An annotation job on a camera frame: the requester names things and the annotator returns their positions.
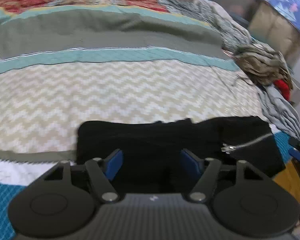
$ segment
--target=ribbed gray panel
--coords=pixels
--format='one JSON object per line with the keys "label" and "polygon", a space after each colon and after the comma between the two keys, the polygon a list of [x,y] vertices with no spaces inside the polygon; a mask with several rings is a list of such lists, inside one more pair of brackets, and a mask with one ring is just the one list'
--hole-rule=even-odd
{"label": "ribbed gray panel", "polygon": [[[58,240],[252,240],[219,225],[202,204],[180,194],[128,194],[116,204],[103,205],[78,232]],[[269,240],[293,240],[285,234]],[[15,240],[33,240],[17,236]]]}

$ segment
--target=silver zipper pull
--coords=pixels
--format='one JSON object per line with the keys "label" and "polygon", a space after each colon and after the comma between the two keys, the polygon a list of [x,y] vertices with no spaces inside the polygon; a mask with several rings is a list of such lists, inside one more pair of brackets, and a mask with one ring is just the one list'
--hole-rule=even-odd
{"label": "silver zipper pull", "polygon": [[230,154],[230,152],[236,149],[235,146],[227,145],[225,143],[222,144],[224,147],[221,147],[221,151],[225,152],[226,154]]}

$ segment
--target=zipper teeth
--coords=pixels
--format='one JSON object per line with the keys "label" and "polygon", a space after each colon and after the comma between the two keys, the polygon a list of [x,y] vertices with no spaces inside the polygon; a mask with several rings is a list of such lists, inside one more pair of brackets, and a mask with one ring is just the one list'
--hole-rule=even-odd
{"label": "zipper teeth", "polygon": [[262,141],[263,139],[269,137],[269,136],[272,136],[272,133],[267,133],[265,135],[262,135],[252,141],[249,141],[249,142],[246,142],[246,143],[243,143],[243,144],[239,144],[239,145],[227,145],[227,144],[224,144],[225,148],[227,148],[227,152],[232,152],[232,151],[235,151],[237,149],[240,149],[240,148],[244,148],[244,147],[247,147],[247,146],[250,146],[252,144],[255,144],[255,143],[258,143],[260,141]]}

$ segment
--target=bed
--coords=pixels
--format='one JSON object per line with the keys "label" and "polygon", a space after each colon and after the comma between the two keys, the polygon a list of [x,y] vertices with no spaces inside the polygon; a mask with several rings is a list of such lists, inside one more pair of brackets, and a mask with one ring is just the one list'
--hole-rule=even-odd
{"label": "bed", "polygon": [[[87,120],[266,120],[257,87],[228,56],[249,32],[191,1],[0,0],[0,239],[14,236],[11,198],[76,161]],[[271,128],[288,163],[289,136]]]}

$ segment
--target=black robotic device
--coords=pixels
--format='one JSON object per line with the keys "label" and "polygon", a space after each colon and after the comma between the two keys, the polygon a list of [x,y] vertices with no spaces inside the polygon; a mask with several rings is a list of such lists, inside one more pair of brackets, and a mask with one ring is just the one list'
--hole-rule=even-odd
{"label": "black robotic device", "polygon": [[[246,161],[223,165],[183,149],[197,184],[186,194],[118,194],[123,152],[84,165],[58,163],[8,207],[15,240],[293,239],[298,202]],[[234,180],[218,190],[220,181]]]}

